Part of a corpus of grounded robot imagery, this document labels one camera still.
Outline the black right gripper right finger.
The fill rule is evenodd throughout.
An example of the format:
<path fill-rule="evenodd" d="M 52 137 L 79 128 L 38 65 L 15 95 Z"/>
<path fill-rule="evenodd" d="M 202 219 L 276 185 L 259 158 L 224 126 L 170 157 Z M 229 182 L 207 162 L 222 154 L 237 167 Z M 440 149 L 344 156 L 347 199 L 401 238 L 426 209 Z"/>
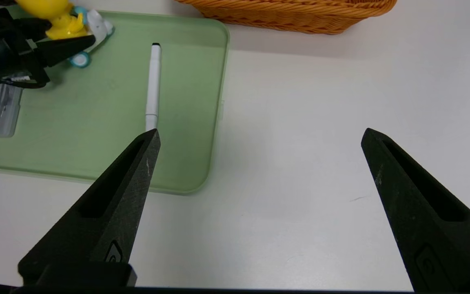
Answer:
<path fill-rule="evenodd" d="M 361 147 L 414 292 L 470 293 L 470 209 L 385 134 Z"/>

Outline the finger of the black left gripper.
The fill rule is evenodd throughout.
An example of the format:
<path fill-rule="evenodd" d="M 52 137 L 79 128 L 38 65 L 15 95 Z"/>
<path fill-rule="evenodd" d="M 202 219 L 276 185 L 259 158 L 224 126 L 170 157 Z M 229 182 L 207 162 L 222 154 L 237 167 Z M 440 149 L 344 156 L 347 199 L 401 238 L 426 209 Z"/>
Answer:
<path fill-rule="evenodd" d="M 60 62 L 84 52 L 95 42 L 96 38 L 93 35 L 42 41 L 36 43 L 35 55 L 43 67 L 54 67 Z"/>

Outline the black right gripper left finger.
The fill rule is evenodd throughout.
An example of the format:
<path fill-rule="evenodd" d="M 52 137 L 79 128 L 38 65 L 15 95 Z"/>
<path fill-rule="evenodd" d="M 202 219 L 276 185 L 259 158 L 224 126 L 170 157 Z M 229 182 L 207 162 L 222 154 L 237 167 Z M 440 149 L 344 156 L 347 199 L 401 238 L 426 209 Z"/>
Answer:
<path fill-rule="evenodd" d="M 123 288 L 161 141 L 157 129 L 135 138 L 19 261 L 25 287 Z"/>

